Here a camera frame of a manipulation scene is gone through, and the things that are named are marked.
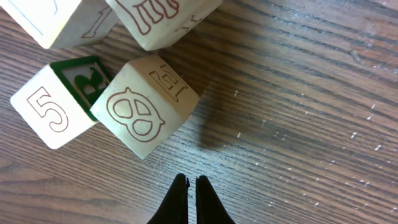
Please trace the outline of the red-top C wooden block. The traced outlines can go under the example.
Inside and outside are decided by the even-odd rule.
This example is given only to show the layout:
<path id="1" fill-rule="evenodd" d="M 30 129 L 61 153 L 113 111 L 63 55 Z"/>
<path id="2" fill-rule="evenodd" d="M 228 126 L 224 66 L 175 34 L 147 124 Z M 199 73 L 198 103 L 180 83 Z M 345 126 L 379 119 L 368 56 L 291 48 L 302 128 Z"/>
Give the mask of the red-top C wooden block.
<path id="1" fill-rule="evenodd" d="M 95 55 L 52 62 L 10 102 L 49 148 L 58 149 L 98 122 L 90 108 L 112 79 Z"/>

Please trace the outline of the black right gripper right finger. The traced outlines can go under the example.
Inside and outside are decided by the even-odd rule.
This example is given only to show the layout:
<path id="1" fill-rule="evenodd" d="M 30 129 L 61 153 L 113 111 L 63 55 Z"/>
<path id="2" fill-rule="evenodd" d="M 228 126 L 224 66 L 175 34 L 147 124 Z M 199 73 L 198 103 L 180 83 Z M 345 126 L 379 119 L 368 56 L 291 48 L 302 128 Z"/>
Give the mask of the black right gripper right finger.
<path id="1" fill-rule="evenodd" d="M 197 224 L 235 224 L 205 175 L 196 178 Z"/>

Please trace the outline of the blue B wooden block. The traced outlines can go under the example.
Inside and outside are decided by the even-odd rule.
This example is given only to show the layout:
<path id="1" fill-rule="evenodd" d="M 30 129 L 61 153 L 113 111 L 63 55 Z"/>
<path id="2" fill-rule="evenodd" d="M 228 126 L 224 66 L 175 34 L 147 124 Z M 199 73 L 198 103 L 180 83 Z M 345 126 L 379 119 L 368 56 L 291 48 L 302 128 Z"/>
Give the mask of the blue B wooden block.
<path id="1" fill-rule="evenodd" d="M 125 64 L 90 111 L 144 159 L 186 122 L 199 99 L 159 55 L 150 55 Z"/>

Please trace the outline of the white I wooden block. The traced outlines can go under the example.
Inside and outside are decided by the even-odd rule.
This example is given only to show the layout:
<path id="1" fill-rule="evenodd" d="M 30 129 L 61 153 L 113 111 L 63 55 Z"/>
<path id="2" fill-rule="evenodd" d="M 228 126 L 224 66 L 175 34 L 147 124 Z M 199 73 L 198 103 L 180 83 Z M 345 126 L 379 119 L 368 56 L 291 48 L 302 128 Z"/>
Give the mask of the white I wooden block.
<path id="1" fill-rule="evenodd" d="M 212 13 L 222 0 L 106 0 L 146 51 L 170 47 Z"/>

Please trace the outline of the yellow-top bone wooden block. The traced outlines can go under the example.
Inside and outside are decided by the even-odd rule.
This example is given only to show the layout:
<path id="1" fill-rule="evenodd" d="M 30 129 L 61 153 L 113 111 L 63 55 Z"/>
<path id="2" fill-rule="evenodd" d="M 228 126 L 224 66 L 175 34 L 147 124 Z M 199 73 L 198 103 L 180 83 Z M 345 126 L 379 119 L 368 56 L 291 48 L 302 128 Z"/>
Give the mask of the yellow-top bone wooden block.
<path id="1" fill-rule="evenodd" d="M 1 7 L 45 49 L 97 44 L 119 20 L 104 0 L 1 0 Z"/>

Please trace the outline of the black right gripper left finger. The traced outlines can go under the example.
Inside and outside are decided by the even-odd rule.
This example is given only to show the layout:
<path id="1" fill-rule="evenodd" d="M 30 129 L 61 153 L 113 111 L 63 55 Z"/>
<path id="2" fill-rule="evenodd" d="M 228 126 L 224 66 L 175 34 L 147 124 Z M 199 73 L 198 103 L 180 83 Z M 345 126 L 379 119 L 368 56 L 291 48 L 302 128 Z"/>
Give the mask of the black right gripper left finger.
<path id="1" fill-rule="evenodd" d="M 147 224 L 188 224 L 189 180 L 177 174 L 162 203 Z"/>

